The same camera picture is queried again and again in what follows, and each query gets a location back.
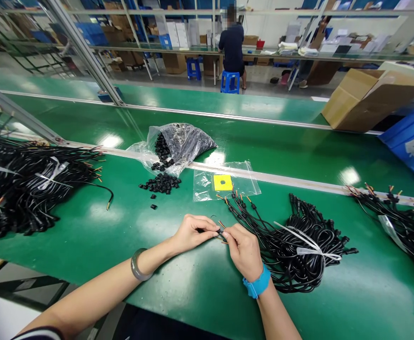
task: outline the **yellow label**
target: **yellow label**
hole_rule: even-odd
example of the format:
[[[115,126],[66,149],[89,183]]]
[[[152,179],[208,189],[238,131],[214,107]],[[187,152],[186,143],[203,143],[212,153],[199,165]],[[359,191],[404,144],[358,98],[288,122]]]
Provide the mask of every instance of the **yellow label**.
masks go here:
[[[230,175],[213,175],[215,191],[231,191],[233,189]]]

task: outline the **green workbench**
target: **green workbench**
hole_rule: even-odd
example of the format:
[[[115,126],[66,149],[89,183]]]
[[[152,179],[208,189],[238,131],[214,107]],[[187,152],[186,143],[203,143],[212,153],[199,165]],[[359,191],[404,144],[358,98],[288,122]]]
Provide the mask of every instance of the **green workbench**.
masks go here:
[[[149,191],[137,187],[150,177],[138,161],[106,159],[103,185],[114,191],[109,211],[107,191],[84,187],[56,208],[61,220],[54,228],[0,239],[0,258],[80,285],[137,248],[174,234],[185,213],[234,223],[222,201],[193,202],[193,170],[183,171],[180,189],[151,200]],[[262,194],[253,202],[265,219],[284,223],[292,192],[333,219],[350,237],[348,245],[360,251],[326,268],[314,292],[281,294],[305,340],[414,339],[414,264],[381,226],[346,196],[265,182],[259,186]],[[163,265],[127,302],[231,339],[264,338],[257,304],[247,296],[227,245],[217,239]]]
[[[0,77],[0,90],[20,92],[7,96],[70,141],[123,150],[145,137],[151,125],[186,122],[202,128],[218,144],[197,162],[249,160],[254,171],[270,175],[358,187],[367,181],[379,191],[391,184],[414,196],[414,174],[374,135],[117,108],[99,104],[95,86]],[[326,125],[320,115],[324,103],[313,101],[120,88],[130,104]],[[62,98],[26,95],[35,93]],[[137,187],[151,177],[137,160],[114,155],[106,159],[103,184],[115,194],[109,211],[108,192],[84,187],[56,208],[61,220],[54,228],[0,239],[0,258],[79,285],[129,258],[137,248],[171,236],[185,213],[216,215],[226,225],[235,222],[222,201],[193,202],[191,169],[182,172],[180,189],[153,201],[148,191]],[[259,185],[262,194],[253,202],[265,219],[284,223],[291,213],[292,192],[333,219],[350,237],[349,246],[360,251],[327,268],[314,292],[281,295],[304,339],[414,339],[414,265],[381,226],[347,196],[269,182]],[[150,208],[153,203],[156,211]],[[165,264],[127,302],[232,339],[264,337],[257,305],[247,296],[227,246],[216,239]]]

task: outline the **cable bundle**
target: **cable bundle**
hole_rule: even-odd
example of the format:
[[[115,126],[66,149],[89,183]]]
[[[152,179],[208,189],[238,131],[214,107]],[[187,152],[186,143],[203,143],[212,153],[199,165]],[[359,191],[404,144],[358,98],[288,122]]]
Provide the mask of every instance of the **cable bundle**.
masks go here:
[[[394,186],[389,186],[388,199],[385,200],[378,198],[371,186],[367,184],[366,186],[368,193],[354,187],[347,188],[364,212],[381,225],[393,241],[414,261],[414,209],[398,210],[397,203],[402,191],[394,195],[392,193]]]
[[[283,293],[308,293],[320,285],[325,267],[340,263],[342,255],[358,253],[356,248],[345,250],[349,238],[339,238],[333,220],[324,220],[312,204],[289,195],[292,215],[286,226],[275,228],[262,220],[257,207],[248,197],[257,215],[246,209],[243,197],[232,193],[235,207],[223,198],[237,221],[259,240],[263,263],[268,267],[276,289]]]
[[[0,126],[0,133],[6,123]],[[0,238],[9,231],[25,235],[46,231],[59,219],[51,210],[76,188],[84,184],[102,187],[89,182],[95,178],[101,181],[98,172],[102,167],[92,169],[88,163],[100,155],[96,148],[48,146],[0,137]],[[113,198],[110,193],[107,209]]]

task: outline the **paper stack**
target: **paper stack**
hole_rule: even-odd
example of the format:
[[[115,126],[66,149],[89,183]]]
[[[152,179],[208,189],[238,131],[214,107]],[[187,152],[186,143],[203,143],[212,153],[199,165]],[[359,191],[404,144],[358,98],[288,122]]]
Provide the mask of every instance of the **paper stack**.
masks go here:
[[[298,50],[298,54],[304,57],[315,57],[319,55],[319,51],[316,49],[310,49],[307,47],[302,47]]]
[[[295,42],[281,42],[279,43],[279,54],[292,54],[298,49],[298,45]]]

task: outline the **blue wristband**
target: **blue wristband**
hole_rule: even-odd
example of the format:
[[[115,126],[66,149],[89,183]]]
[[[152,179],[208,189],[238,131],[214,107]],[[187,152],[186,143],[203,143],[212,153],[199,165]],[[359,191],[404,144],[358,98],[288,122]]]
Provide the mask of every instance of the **blue wristband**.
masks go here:
[[[271,273],[265,265],[263,265],[263,273],[256,281],[251,283],[247,279],[243,278],[243,284],[248,289],[248,295],[254,299],[257,299],[259,295],[261,295],[268,287],[270,278]]]

